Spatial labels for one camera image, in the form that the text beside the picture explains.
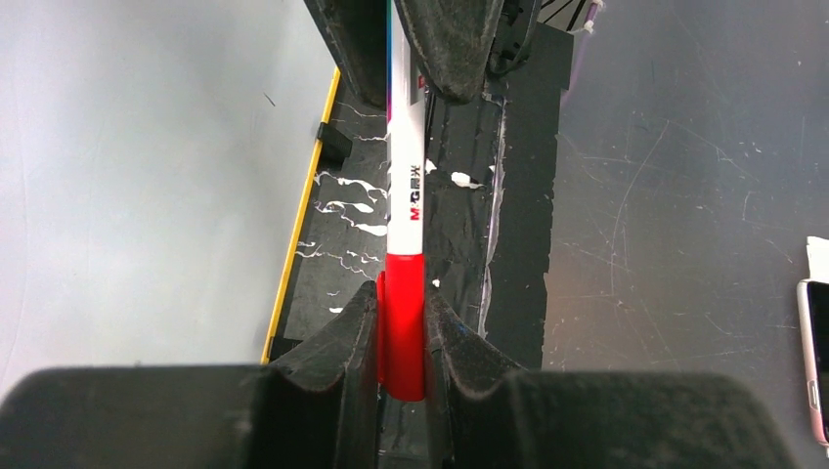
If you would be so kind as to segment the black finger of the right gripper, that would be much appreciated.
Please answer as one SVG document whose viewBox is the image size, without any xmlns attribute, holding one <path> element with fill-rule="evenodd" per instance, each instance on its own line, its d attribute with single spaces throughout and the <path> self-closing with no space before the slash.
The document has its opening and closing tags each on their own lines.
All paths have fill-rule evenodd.
<svg viewBox="0 0 829 469">
<path fill-rule="evenodd" d="M 385 108 L 388 3 L 306 0 L 305 5 L 352 93 L 366 106 Z"/>
<path fill-rule="evenodd" d="M 427 84 L 448 102 L 472 101 L 483 88 L 503 2 L 400 0 L 395 6 Z"/>
</svg>

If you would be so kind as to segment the red marker cap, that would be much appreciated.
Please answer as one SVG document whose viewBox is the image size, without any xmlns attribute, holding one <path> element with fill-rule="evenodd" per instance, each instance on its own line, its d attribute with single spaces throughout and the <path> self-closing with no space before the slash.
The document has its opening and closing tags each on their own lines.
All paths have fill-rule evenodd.
<svg viewBox="0 0 829 469">
<path fill-rule="evenodd" d="M 421 254 L 388 254 L 377 278 L 377 379 L 404 402 L 425 396 L 424 280 Z"/>
</svg>

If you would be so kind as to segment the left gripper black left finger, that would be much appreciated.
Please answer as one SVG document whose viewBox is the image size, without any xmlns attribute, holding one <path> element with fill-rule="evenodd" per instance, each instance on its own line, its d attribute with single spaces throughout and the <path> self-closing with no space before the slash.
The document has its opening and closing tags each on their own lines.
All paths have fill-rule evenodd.
<svg viewBox="0 0 829 469">
<path fill-rule="evenodd" d="M 266 365 L 51 368 L 1 406 L 5 468 L 372 468 L 376 286 Z"/>
</svg>

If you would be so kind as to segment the white marker pen red ends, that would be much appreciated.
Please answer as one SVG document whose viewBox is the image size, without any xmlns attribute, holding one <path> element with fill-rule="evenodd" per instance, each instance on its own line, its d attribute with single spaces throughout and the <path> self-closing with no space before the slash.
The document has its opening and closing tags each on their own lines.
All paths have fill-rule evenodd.
<svg viewBox="0 0 829 469">
<path fill-rule="evenodd" d="M 388 20 L 387 253 L 417 256 L 423 249 L 425 91 L 395 2 Z"/>
</svg>

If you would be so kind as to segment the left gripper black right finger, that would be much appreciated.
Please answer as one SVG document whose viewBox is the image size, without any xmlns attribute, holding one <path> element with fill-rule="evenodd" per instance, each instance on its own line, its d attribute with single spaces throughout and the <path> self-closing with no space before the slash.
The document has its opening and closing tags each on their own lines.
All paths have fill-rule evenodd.
<svg viewBox="0 0 829 469">
<path fill-rule="evenodd" d="M 793 468 L 749 389 L 711 373 L 528 369 L 425 294 L 435 468 Z"/>
</svg>

